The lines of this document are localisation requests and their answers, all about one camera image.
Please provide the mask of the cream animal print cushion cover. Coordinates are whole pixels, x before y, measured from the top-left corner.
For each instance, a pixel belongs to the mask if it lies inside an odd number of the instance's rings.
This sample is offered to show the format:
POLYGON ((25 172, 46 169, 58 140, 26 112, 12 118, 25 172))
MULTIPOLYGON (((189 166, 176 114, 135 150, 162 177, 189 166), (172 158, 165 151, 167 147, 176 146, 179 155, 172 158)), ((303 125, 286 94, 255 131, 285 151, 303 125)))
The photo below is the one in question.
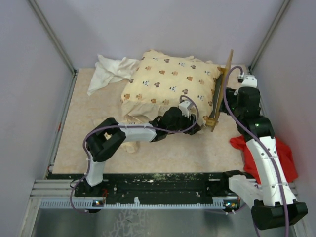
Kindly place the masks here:
POLYGON ((220 65, 149 50, 121 94, 122 115, 128 121, 148 122, 177 107, 180 96, 186 95, 197 105, 191 111, 199 114, 198 125, 205 126, 220 75, 220 65))

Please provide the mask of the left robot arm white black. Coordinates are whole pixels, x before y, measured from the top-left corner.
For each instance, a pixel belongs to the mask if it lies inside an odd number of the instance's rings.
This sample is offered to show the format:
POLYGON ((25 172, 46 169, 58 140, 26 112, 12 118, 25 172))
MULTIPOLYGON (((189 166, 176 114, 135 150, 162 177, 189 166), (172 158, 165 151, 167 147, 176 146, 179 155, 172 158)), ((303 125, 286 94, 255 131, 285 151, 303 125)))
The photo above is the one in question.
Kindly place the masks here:
POLYGON ((170 107, 163 116, 144 124, 118 123, 114 118, 104 120, 83 140, 88 156, 85 190, 92 196, 103 190, 103 169, 118 148, 127 142, 158 142, 167 135, 185 133, 194 135, 200 130, 199 110, 193 114, 184 107, 170 107))

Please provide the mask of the wooden pet bed frame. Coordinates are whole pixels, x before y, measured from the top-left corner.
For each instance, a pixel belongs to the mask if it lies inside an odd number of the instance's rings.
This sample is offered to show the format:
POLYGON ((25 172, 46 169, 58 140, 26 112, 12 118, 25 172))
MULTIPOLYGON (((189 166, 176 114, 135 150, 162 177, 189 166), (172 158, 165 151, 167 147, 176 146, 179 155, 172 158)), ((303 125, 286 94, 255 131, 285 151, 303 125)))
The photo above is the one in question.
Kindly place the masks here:
POLYGON ((206 121, 206 126, 210 128, 211 132, 214 131, 216 125, 218 124, 219 116, 220 116, 220 107, 224 96, 224 84, 225 78, 231 69, 232 65, 232 58, 233 58, 234 50, 230 50, 230 54, 228 56, 226 65, 224 67, 219 67, 221 72, 219 78, 216 80, 215 89, 213 94, 213 110, 206 121))

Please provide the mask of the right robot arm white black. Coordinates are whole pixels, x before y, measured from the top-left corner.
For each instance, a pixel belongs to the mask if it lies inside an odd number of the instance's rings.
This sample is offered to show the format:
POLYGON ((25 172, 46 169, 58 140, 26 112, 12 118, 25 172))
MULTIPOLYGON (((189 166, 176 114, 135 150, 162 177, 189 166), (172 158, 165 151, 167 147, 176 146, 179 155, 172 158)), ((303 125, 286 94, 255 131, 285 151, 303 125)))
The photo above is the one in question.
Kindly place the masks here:
POLYGON ((255 226, 260 230, 289 227, 308 214, 304 202, 298 202, 283 172, 278 157, 275 133, 270 120, 260 114, 260 91, 255 87, 225 89, 224 112, 237 124, 259 175, 257 188, 245 175, 231 171, 221 182, 221 191, 234 193, 251 209, 255 226))

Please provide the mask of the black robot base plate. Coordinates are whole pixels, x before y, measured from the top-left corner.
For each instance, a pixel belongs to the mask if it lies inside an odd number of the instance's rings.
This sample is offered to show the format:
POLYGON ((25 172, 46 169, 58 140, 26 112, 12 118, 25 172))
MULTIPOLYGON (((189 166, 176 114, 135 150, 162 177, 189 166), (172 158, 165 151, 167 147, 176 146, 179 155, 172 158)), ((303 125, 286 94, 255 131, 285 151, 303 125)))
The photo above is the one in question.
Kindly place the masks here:
POLYGON ((107 204, 142 205, 214 204, 216 199, 237 200, 228 189, 226 172, 105 174, 103 182, 90 187, 86 181, 75 189, 76 197, 99 197, 107 204))

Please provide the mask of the small cream print pillow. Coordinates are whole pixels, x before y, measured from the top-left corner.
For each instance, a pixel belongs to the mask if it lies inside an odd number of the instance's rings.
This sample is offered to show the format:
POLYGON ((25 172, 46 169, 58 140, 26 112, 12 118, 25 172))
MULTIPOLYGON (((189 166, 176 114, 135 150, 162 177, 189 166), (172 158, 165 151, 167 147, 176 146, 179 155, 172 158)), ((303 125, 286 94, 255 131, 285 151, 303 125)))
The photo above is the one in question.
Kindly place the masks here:
POLYGON ((127 153, 135 153, 139 149, 138 142, 125 142, 121 145, 121 148, 124 149, 127 153))

